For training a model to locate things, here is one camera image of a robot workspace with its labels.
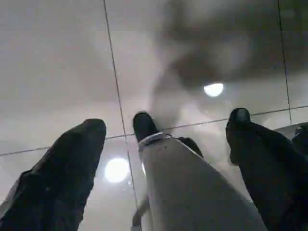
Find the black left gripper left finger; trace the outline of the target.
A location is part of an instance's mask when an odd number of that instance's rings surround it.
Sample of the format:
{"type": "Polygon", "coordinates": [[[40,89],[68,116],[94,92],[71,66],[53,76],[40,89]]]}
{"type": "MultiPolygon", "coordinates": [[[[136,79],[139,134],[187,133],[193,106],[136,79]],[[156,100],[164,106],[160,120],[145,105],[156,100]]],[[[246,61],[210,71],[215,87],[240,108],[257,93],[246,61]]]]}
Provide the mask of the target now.
{"type": "Polygon", "coordinates": [[[76,231],[106,137],[101,119],[87,119],[63,133],[24,171],[0,206],[3,231],[76,231]]]}

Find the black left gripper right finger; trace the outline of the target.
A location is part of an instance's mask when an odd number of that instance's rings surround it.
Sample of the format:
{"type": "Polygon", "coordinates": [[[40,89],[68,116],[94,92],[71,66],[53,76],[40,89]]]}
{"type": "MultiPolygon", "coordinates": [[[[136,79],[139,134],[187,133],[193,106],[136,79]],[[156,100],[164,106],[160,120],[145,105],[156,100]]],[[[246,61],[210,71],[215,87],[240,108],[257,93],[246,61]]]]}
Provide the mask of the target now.
{"type": "Polygon", "coordinates": [[[292,139],[251,121],[245,108],[232,110],[226,125],[231,162],[269,231],[308,229],[308,126],[292,139]]]}

